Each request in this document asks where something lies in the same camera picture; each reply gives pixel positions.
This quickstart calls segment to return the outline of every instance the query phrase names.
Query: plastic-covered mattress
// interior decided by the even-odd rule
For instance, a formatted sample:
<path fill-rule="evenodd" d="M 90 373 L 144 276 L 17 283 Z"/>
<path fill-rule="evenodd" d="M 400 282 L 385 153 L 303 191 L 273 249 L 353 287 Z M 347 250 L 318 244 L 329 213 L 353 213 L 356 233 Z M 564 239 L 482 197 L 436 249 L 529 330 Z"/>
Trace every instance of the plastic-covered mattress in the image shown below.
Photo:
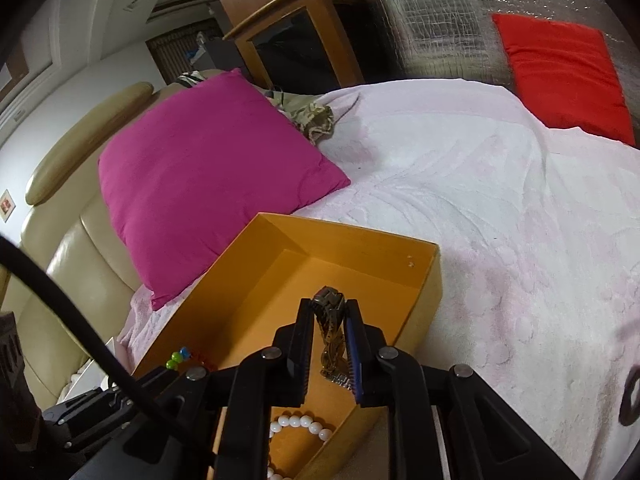
<path fill-rule="evenodd" d="M 599 28 L 640 132 L 640 52 L 604 0 L 372 0 L 405 76 L 464 78 L 513 89 L 492 12 Z"/>

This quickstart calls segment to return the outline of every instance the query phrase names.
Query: orange cardboard box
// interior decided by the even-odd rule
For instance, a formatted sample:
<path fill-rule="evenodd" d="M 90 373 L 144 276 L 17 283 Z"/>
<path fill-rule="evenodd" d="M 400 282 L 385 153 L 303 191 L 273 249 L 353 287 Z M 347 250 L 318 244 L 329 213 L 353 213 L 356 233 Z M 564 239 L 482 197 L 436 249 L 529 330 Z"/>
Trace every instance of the orange cardboard box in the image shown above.
<path fill-rule="evenodd" d="M 270 346 L 278 327 L 295 322 L 300 299 L 325 285 L 358 300 L 364 322 L 379 326 L 387 343 L 414 352 L 442 296 L 438 246 L 344 224 L 259 214 L 176 311 L 135 375 L 164 365 L 182 346 L 219 368 L 235 366 Z M 282 413 L 309 414 L 334 430 L 324 444 L 302 428 L 284 428 L 273 437 L 271 463 L 296 480 L 330 479 L 382 412 L 357 407 L 351 392 L 323 378 L 321 351 L 316 325 L 304 405 L 272 410 L 271 420 Z"/>

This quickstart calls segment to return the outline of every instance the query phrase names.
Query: beige leather headboard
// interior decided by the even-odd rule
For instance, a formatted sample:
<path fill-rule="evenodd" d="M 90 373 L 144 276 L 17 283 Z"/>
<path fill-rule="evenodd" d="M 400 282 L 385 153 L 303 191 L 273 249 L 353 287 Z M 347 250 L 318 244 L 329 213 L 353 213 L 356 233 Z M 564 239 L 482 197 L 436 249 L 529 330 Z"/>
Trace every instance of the beige leather headboard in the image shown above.
<path fill-rule="evenodd" d="M 207 77 L 220 70 L 204 71 Z M 97 159 L 106 141 L 140 114 L 184 87 L 153 93 L 136 83 L 108 98 L 78 121 L 33 172 L 26 201 L 33 205 L 21 247 L 66 292 L 107 341 L 122 329 L 133 292 L 140 286 L 100 195 Z M 298 107 L 311 96 L 286 94 Z M 41 408 L 56 403 L 62 388 L 88 358 L 47 307 L 0 267 L 2 312 L 12 311 L 26 361 L 29 388 Z"/>

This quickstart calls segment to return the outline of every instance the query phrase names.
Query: magenta cushion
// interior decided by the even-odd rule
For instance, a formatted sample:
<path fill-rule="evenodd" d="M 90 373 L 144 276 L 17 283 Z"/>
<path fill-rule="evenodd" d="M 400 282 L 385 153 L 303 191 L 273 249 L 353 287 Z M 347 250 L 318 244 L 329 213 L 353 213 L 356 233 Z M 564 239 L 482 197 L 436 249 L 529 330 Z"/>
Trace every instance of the magenta cushion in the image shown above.
<path fill-rule="evenodd" d="M 289 214 L 350 184 L 239 72 L 183 90 L 98 161 L 111 223 L 161 308 L 259 212 Z"/>

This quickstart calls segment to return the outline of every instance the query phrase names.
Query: metal screw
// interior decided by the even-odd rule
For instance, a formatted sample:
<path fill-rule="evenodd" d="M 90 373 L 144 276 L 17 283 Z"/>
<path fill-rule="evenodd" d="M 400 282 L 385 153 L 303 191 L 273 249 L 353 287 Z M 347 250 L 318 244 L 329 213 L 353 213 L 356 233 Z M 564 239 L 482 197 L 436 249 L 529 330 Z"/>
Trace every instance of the metal screw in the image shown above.
<path fill-rule="evenodd" d="M 383 346 L 380 350 L 378 350 L 378 355 L 386 360 L 395 359 L 398 357 L 399 352 L 398 349 L 393 346 Z"/>
<path fill-rule="evenodd" d="M 190 381 L 199 381 L 200 379 L 204 379 L 207 376 L 207 370 L 202 366 L 194 366 L 193 368 L 187 370 L 185 376 Z"/>
<path fill-rule="evenodd" d="M 469 365 L 459 364 L 453 367 L 453 373 L 455 373 L 456 377 L 466 379 L 474 374 L 474 370 Z"/>
<path fill-rule="evenodd" d="M 282 355 L 282 350 L 280 350 L 277 346 L 269 346 L 262 350 L 262 358 L 263 359 L 277 359 Z"/>

